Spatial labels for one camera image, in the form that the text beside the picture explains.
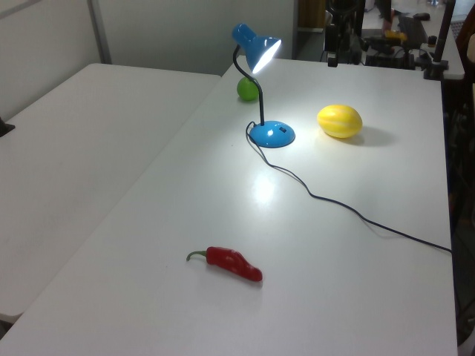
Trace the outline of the black Franka gripper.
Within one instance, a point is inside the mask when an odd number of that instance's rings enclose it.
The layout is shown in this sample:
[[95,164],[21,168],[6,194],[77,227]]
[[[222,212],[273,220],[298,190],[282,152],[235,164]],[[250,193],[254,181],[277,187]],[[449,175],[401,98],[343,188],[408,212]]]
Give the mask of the black Franka gripper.
[[338,67],[338,26],[328,24],[324,30],[324,51],[327,52],[328,67]]

